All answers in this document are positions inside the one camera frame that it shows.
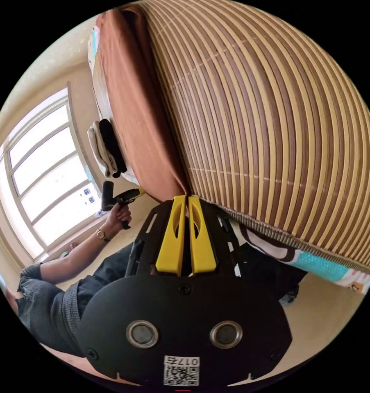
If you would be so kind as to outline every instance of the qr code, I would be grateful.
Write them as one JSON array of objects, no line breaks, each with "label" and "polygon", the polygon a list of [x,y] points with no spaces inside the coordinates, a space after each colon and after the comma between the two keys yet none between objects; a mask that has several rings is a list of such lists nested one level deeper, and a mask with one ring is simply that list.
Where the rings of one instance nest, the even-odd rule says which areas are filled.
[{"label": "qr code", "polygon": [[199,367],[171,366],[164,367],[164,384],[172,386],[198,386]]},{"label": "qr code", "polygon": [[200,358],[198,357],[164,357],[164,385],[198,386],[200,375]]}]

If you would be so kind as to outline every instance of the black shorts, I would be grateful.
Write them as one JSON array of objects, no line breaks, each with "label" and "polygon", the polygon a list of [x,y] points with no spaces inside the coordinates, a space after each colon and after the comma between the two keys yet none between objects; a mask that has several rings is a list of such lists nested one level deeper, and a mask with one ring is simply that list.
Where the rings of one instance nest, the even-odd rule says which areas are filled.
[{"label": "black shorts", "polygon": [[79,281],[77,305],[80,318],[82,318],[85,307],[96,293],[111,282],[125,276],[132,248],[133,243],[130,243],[117,253],[105,258],[92,276],[86,276]]}]

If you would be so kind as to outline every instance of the hand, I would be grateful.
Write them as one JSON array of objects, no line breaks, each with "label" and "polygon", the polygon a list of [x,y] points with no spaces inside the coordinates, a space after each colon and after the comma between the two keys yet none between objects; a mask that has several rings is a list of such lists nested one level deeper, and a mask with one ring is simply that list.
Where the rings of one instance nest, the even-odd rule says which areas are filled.
[{"label": "hand", "polygon": [[108,239],[114,238],[122,229],[122,221],[130,222],[132,214],[129,206],[120,207],[118,203],[111,209],[106,222],[102,225],[101,230],[106,234]]}]

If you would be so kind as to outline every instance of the gold watch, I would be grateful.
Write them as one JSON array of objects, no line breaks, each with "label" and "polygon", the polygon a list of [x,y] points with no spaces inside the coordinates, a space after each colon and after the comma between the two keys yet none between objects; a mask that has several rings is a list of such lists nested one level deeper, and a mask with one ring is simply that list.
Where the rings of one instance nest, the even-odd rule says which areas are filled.
[{"label": "gold watch", "polygon": [[98,239],[104,240],[105,242],[109,242],[110,241],[110,239],[106,238],[106,234],[101,229],[98,229],[96,231],[96,235],[97,235]]}]

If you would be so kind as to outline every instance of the window pane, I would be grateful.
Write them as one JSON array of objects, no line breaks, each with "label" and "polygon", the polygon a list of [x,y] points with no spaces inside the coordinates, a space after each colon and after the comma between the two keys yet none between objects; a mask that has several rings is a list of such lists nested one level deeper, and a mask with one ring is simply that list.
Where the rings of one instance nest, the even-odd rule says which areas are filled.
[{"label": "window pane", "polygon": [[36,258],[43,249],[26,226],[12,197],[4,160],[0,163],[0,202],[16,237],[30,256]]},{"label": "window pane", "polygon": [[34,229],[47,245],[101,209],[101,200],[92,183],[56,205]]},{"label": "window pane", "polygon": [[67,160],[49,172],[21,201],[29,219],[33,221],[51,203],[86,179],[79,156]]},{"label": "window pane", "polygon": [[48,258],[48,254],[43,254],[40,258],[36,258],[35,262],[45,262],[47,258]]},{"label": "window pane", "polygon": [[40,120],[11,149],[11,166],[14,167],[36,143],[68,121],[66,105]]},{"label": "window pane", "polygon": [[43,143],[14,172],[19,193],[22,194],[47,169],[74,151],[75,145],[69,128]]}]

